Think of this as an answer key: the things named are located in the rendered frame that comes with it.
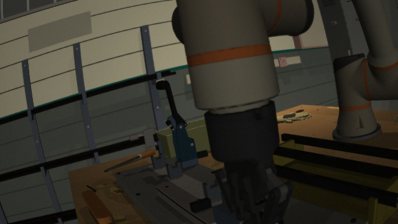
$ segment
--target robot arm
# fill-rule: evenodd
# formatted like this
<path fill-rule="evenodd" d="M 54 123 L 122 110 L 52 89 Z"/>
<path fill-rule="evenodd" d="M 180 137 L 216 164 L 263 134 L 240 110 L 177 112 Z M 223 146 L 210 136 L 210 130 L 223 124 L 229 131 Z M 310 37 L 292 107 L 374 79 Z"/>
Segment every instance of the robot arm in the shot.
<path fill-rule="evenodd" d="M 276 177 L 279 84 L 269 37 L 306 32 L 311 0 L 177 0 L 175 35 L 185 46 L 195 106 L 205 113 L 223 201 L 238 220 L 283 219 L 292 184 Z"/>

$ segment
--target green box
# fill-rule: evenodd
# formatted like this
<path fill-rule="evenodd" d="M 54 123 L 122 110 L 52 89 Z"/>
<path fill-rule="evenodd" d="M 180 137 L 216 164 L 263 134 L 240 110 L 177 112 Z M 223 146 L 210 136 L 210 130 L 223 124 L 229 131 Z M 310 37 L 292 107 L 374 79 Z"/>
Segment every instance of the green box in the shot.
<path fill-rule="evenodd" d="M 176 157 L 173 143 L 173 134 L 170 128 L 155 132 L 160 142 L 162 143 L 162 150 L 166 159 Z M 207 129 L 205 119 L 192 121 L 187 123 L 188 137 L 195 141 L 197 152 L 207 150 L 210 152 L 210 143 L 207 136 Z"/>

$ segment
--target vertical beam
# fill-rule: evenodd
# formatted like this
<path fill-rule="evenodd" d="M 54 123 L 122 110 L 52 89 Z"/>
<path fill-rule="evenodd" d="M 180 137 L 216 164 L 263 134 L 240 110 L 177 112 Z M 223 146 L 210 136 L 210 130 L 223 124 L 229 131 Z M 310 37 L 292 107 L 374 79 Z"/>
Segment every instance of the vertical beam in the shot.
<path fill-rule="evenodd" d="M 154 56 L 152 54 L 152 45 L 150 43 L 150 35 L 149 35 L 149 26 L 141 27 L 141 40 L 142 40 L 142 48 L 144 50 L 144 60 L 145 60 L 145 68 L 147 75 L 152 75 L 155 73 L 155 62 Z M 160 72 L 156 73 L 157 80 L 162 79 L 162 75 Z M 152 111 L 154 112 L 156 128 L 157 130 L 165 129 L 165 123 L 163 119 L 162 113 L 162 105 L 160 104 L 159 91 L 156 89 L 156 80 L 148 81 L 149 85 L 149 93 L 150 99 L 152 102 Z M 159 147 L 159 155 L 163 154 L 162 145 L 160 140 L 157 141 L 157 145 Z"/>
<path fill-rule="evenodd" d="M 90 148 L 90 150 L 94 150 L 97 147 L 95 145 L 93 127 L 91 126 L 90 114 L 88 112 L 85 80 L 83 78 L 83 65 L 81 63 L 80 43 L 73 44 L 73 56 L 75 58 L 77 89 L 79 91 L 79 94 L 82 96 L 82 99 L 80 100 L 80 108 L 81 108 L 81 115 L 83 116 L 83 123 L 85 125 L 88 147 Z M 95 165 L 99 163 L 100 163 L 100 157 L 98 156 L 98 152 L 95 152 L 93 158 L 93 164 Z"/>
<path fill-rule="evenodd" d="M 1 222 L 1 224 L 8 224 L 6 215 L 5 215 L 4 210 L 2 209 L 2 206 L 1 206 L 1 202 L 0 202 L 0 222 Z"/>
<path fill-rule="evenodd" d="M 30 127 L 32 128 L 34 144 L 36 147 L 37 157 L 39 158 L 40 163 L 45 162 L 45 156 L 43 153 L 42 142 L 40 140 L 39 129 L 37 127 L 36 115 L 32 114 L 32 109 L 34 109 L 33 104 L 33 96 L 32 96 L 32 87 L 30 85 L 30 75 L 29 75 L 29 63 L 28 60 L 22 61 L 22 73 L 24 76 L 24 85 L 25 85 L 25 96 L 27 103 L 27 114 L 30 121 Z M 55 209 L 55 212 L 61 212 L 61 207 L 58 202 L 57 194 L 55 193 L 54 186 L 52 185 L 51 176 L 49 170 L 44 169 L 44 167 L 40 167 L 42 171 L 42 175 L 44 177 L 45 184 L 47 186 L 47 190 L 50 194 L 50 198 L 52 201 L 52 205 Z M 59 224 L 63 224 L 61 219 L 58 219 Z"/>
<path fill-rule="evenodd" d="M 3 7 L 3 0 L 0 0 L 0 8 L 1 8 L 1 11 L 0 11 L 0 19 L 4 19 L 4 7 Z"/>

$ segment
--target tabletop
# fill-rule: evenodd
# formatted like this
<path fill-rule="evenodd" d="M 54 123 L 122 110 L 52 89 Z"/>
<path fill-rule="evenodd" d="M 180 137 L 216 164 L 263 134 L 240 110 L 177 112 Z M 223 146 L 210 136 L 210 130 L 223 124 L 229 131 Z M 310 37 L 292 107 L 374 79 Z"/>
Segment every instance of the tabletop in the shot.
<path fill-rule="evenodd" d="M 292 123 L 279 123 L 279 135 L 296 134 L 320 139 L 333 140 L 332 131 L 336 128 L 339 110 L 336 107 L 299 105 L 277 113 L 277 116 L 293 113 L 299 110 L 310 113 L 311 118 L 302 121 L 293 121 Z M 381 125 L 381 134 L 364 141 L 353 142 L 355 144 L 363 144 L 367 146 L 385 147 L 389 149 L 398 149 L 398 119 L 394 119 L 398 111 L 381 111 L 373 110 L 377 122 Z M 355 161 L 368 162 L 383 166 L 398 168 L 398 161 L 390 159 L 381 159 L 371 156 L 334 151 L 331 149 L 322 149 L 318 147 L 305 146 L 305 151 L 335 156 Z M 87 185 L 96 189 L 99 199 L 106 205 L 113 214 L 116 223 L 134 223 L 134 224 L 152 224 L 152 222 L 139 210 L 137 205 L 127 196 L 120 185 L 116 182 L 114 173 L 122 170 L 128 170 L 151 163 L 150 157 L 132 162 L 115 170 L 104 172 L 105 169 L 115 166 L 123 161 L 137 156 L 131 155 L 113 161 L 100 163 L 97 165 L 72 170 L 69 172 L 70 187 L 72 189 L 72 197 L 75 203 L 75 210 L 79 224 L 95 224 L 94 218 L 91 216 L 81 193 L 89 190 Z M 220 169 L 224 165 L 213 159 L 209 152 L 208 157 L 200 158 L 199 164 L 209 167 L 210 169 Z M 398 210 L 391 215 L 385 224 L 398 223 Z"/>

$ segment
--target wall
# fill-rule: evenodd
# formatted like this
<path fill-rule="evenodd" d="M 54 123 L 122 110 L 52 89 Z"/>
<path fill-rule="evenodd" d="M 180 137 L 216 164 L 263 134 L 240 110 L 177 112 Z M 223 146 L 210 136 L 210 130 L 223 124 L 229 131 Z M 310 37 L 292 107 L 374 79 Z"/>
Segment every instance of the wall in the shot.
<path fill-rule="evenodd" d="M 81 42 L 86 90 L 146 73 L 139 27 L 149 25 L 155 69 L 186 65 L 183 45 L 171 27 L 175 1 L 79 0 L 0 24 L 0 117 L 26 110 L 21 61 L 29 59 L 35 106 L 77 93 L 71 45 Z M 90 11 L 91 33 L 30 51 L 29 30 Z M 294 50 L 292 37 L 273 37 L 274 58 L 300 57 L 301 63 L 277 68 L 280 94 L 277 112 L 307 105 L 337 106 L 333 69 L 325 49 Z M 188 69 L 165 78 L 171 84 L 180 115 L 187 122 L 202 119 L 192 89 L 184 84 Z M 163 116 L 170 116 L 160 91 Z M 127 140 L 134 133 L 155 127 L 147 83 L 129 86 L 88 99 L 97 147 Z M 87 151 L 79 102 L 37 114 L 47 161 Z M 0 126 L 0 174 L 38 164 L 27 118 Z M 101 162 L 142 152 L 142 146 L 101 156 Z M 92 165 L 91 160 L 50 170 L 62 210 L 73 209 L 68 171 Z M 0 182 L 0 202 L 9 222 L 55 212 L 41 173 Z"/>

